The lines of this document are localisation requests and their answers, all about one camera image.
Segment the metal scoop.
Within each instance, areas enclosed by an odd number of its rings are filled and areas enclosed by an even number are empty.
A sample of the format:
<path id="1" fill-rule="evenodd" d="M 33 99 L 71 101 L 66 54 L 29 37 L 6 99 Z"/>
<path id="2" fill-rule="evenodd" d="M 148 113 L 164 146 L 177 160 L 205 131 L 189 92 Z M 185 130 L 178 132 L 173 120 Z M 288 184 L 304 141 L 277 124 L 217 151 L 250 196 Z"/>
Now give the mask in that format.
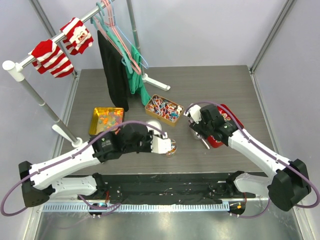
<path id="1" fill-rule="evenodd" d="M 204 147 L 209 150 L 210 149 L 210 146 L 208 145 L 208 143 L 206 142 L 206 140 L 199 134 L 197 133 L 196 131 L 194 131 L 193 129 L 190 130 L 193 137 L 196 139 L 196 140 L 199 140 L 203 145 Z"/>

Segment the red tin of swirl lollipops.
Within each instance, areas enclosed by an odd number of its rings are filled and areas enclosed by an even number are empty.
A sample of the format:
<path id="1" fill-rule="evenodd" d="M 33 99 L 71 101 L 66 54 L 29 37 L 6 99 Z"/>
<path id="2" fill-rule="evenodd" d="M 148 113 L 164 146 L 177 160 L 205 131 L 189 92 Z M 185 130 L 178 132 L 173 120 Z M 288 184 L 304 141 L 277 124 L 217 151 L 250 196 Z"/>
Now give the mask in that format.
<path id="1" fill-rule="evenodd" d="M 240 125 L 240 127 L 243 129 L 244 125 L 242 124 L 242 122 L 233 114 L 233 112 L 225 105 L 225 104 L 221 104 L 221 106 L 225 109 L 227 109 L 227 111 L 230 113 L 228 114 L 224 109 L 222 109 L 221 107 L 217 107 L 219 110 L 219 113 L 223 116 L 225 121 L 230 121 L 232 120 L 231 116 L 233 116 L 236 121 L 238 122 L 238 124 Z M 209 136 L 207 138 L 207 142 L 213 147 L 213 148 L 219 148 L 223 145 L 223 143 L 221 141 L 216 140 L 213 136 Z"/>

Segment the white jar lid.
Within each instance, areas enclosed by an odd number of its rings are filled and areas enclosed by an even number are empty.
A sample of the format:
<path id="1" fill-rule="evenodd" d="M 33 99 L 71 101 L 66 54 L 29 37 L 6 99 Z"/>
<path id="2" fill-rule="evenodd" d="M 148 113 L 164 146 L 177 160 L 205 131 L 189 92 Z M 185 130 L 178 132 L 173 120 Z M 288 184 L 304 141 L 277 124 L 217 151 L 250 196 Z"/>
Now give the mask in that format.
<path id="1" fill-rule="evenodd" d="M 159 121 L 157 121 L 157 120 L 147 120 L 146 123 L 147 123 L 148 125 L 151 125 L 151 126 L 155 127 L 156 129 L 158 129 L 158 130 L 160 130 L 160 131 L 162 130 L 162 125 L 161 125 L 161 123 L 160 123 Z M 148 129 L 149 131 L 155 131 L 155 129 L 152 128 L 152 127 L 150 127 L 150 126 L 147 126 L 147 129 Z"/>

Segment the clear plastic jar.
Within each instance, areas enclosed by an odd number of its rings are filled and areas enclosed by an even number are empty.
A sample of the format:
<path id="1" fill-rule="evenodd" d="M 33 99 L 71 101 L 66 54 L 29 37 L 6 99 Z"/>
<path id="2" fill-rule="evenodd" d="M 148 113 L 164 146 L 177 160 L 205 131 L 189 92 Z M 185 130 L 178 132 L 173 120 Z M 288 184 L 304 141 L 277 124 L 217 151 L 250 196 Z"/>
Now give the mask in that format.
<path id="1" fill-rule="evenodd" d="M 171 150 L 168 151 L 165 155 L 167 157 L 172 157 L 175 154 L 176 151 L 177 151 L 177 143 L 176 143 L 176 141 L 174 139 L 172 139 L 171 140 Z"/>

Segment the gold tin of gummy candies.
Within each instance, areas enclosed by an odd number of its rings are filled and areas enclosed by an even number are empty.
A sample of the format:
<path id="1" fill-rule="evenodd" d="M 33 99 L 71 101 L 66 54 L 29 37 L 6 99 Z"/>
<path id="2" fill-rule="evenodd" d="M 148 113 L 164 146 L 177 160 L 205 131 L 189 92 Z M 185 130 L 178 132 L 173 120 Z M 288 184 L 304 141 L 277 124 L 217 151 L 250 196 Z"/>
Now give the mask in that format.
<path id="1" fill-rule="evenodd" d="M 116 126 L 123 122 L 125 110 L 120 107 L 95 107 L 88 134 L 90 136 L 104 132 L 110 127 Z"/>

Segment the gold tin of ball lollipops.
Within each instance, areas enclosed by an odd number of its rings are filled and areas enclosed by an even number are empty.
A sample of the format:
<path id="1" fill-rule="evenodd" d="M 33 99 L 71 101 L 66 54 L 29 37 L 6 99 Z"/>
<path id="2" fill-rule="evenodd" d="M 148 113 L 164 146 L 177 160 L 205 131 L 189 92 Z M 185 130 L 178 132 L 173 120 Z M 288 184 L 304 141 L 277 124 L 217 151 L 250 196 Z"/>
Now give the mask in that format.
<path id="1" fill-rule="evenodd" d="M 184 107 L 165 97 L 154 94 L 145 106 L 147 115 L 175 127 L 184 113 Z"/>

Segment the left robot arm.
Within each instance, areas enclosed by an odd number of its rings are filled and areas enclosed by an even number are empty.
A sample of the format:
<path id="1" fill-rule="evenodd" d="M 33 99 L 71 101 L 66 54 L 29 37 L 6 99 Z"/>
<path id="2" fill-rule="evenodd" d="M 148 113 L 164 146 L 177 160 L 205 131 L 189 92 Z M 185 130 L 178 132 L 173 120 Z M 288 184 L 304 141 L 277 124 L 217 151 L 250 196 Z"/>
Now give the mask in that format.
<path id="1" fill-rule="evenodd" d="M 51 160 L 38 164 L 21 162 L 18 170 L 25 207 L 47 202 L 58 193 L 53 183 L 78 170 L 119 159 L 128 153 L 152 152 L 152 141 L 161 134 L 162 130 L 151 124 L 128 121 L 117 130 L 100 132 L 78 148 Z"/>

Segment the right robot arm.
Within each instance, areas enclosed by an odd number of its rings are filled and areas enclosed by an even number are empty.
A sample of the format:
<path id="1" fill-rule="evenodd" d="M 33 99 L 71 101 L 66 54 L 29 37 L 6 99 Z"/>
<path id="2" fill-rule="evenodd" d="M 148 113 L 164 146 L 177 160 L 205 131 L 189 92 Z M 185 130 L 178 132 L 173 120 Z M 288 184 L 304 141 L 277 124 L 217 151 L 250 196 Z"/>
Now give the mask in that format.
<path id="1" fill-rule="evenodd" d="M 276 207 L 287 212 L 311 193 L 306 164 L 300 159 L 290 160 L 257 141 L 226 106 L 194 103 L 184 115 L 195 134 L 203 139 L 212 137 L 244 155 L 264 172 L 265 176 L 244 171 L 234 173 L 225 186 L 230 197 L 255 194 L 269 198 Z"/>

